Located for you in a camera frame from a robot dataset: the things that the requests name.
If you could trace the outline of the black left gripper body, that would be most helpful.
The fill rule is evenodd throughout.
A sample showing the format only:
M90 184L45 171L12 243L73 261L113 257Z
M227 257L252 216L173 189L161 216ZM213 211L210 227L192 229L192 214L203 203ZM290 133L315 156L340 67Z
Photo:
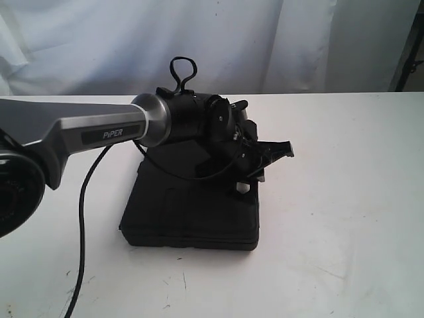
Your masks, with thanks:
M208 102L204 135L196 143L209 157L196 166L196 176L262 181L265 147L258 140L256 123L246 117L248 102Z

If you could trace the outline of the left silver black robot arm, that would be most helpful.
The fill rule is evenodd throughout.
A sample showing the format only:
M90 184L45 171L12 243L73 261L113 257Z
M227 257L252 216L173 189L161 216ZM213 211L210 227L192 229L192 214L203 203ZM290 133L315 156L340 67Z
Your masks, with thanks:
M60 186L72 154L133 141L152 148L197 140L223 149L227 171L256 177L265 159L247 128L245 100L190 90L143 93L128 104L1 100L1 235L36 211L46 188Z

